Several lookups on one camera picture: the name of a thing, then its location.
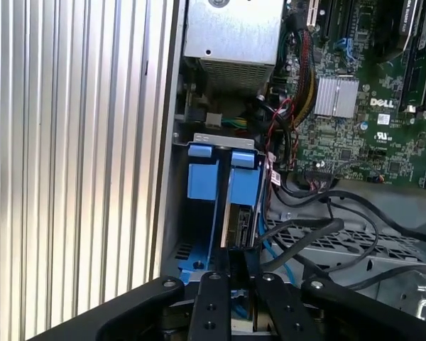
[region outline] cable connector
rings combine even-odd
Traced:
[[[305,17],[301,12],[292,13],[286,19],[285,27],[291,32],[307,30]]]

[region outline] blue cable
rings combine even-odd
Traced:
[[[263,199],[262,199],[262,212],[261,212],[261,216],[260,216],[260,219],[258,220],[258,233],[260,234],[260,235],[262,235],[262,234],[264,234],[265,233],[265,229],[264,229],[264,221],[263,221],[263,215],[265,214],[265,210],[264,210],[264,207],[263,207],[263,203],[264,203],[264,200],[265,200],[265,192],[263,193]],[[275,250],[273,250],[272,248],[271,248],[271,245],[270,245],[270,243],[268,243],[268,240],[266,240],[266,241],[264,241],[263,242],[263,247],[265,247],[266,249],[267,249],[267,251],[270,253],[270,255],[273,257],[273,258],[276,258],[278,255],[276,254],[276,252],[275,252]],[[285,271],[287,272],[287,277],[289,278],[289,281],[290,281],[290,283],[293,285],[293,286],[296,286],[296,284],[295,284],[295,276],[293,275],[293,272],[292,272],[292,270],[290,270],[290,268],[289,268],[289,266],[287,265],[287,264],[284,264],[284,269],[285,269]]]
[[[244,320],[248,319],[248,312],[245,308],[243,308],[243,306],[239,305],[238,303],[232,303],[232,308],[240,318],[243,318]]]

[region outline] heatsink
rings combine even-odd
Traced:
[[[352,119],[359,81],[344,77],[321,77],[314,114]]]

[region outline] blue drive bracket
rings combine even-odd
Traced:
[[[261,179],[261,167],[254,169],[254,153],[232,152],[229,202],[255,206]]]
[[[188,156],[211,158],[212,146],[191,145]],[[196,200],[215,201],[218,187],[219,161],[215,164],[191,163],[188,171],[187,197]]]
[[[212,160],[213,146],[190,145],[188,156],[191,158],[205,158]],[[214,202],[214,219],[212,233],[216,221],[216,211],[218,202],[218,176],[219,160],[215,164],[190,163],[188,169],[187,197],[194,200],[207,200]],[[179,261],[178,268],[181,270],[180,280],[188,284],[191,274],[196,271],[206,271],[209,266],[209,243],[210,233],[197,240],[190,252],[187,260]]]

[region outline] metal frame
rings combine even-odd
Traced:
[[[0,340],[159,273],[176,3],[0,0]]]

